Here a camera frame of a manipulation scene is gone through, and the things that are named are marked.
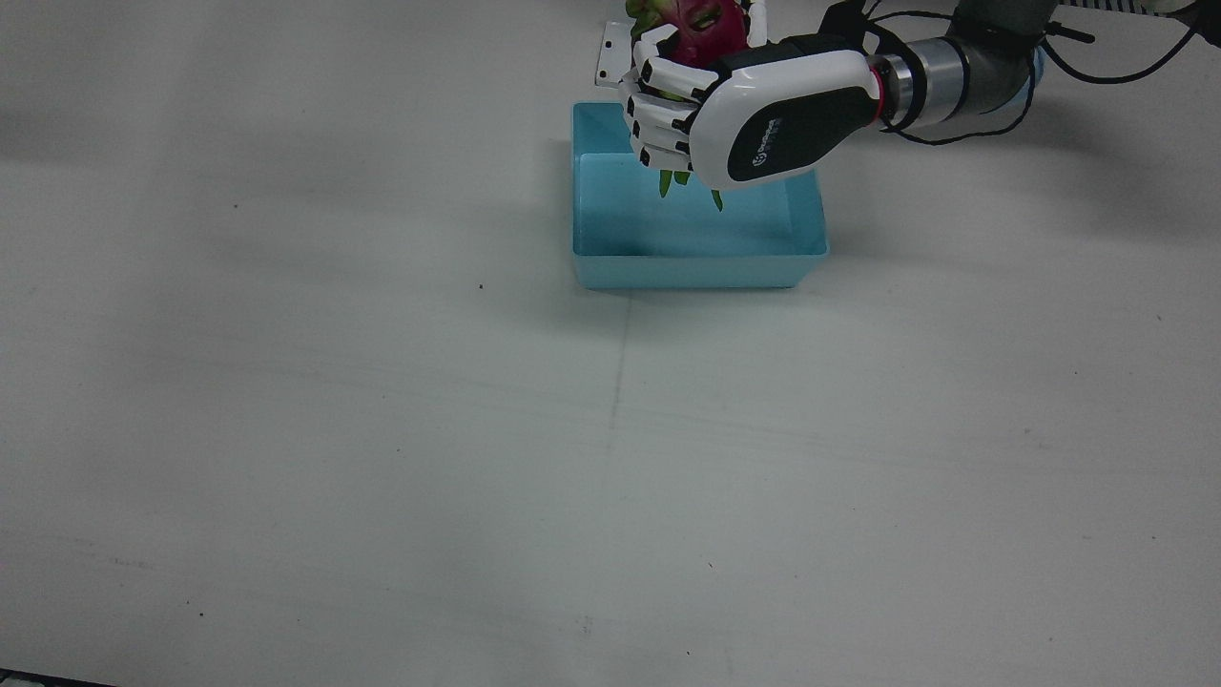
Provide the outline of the left white dexterous hand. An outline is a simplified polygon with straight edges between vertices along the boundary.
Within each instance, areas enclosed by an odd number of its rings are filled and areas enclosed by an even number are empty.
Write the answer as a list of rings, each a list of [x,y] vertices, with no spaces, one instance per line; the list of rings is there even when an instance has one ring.
[[[864,52],[828,33],[770,41],[763,1],[628,1],[618,84],[645,168],[712,192],[807,173],[882,112]]]

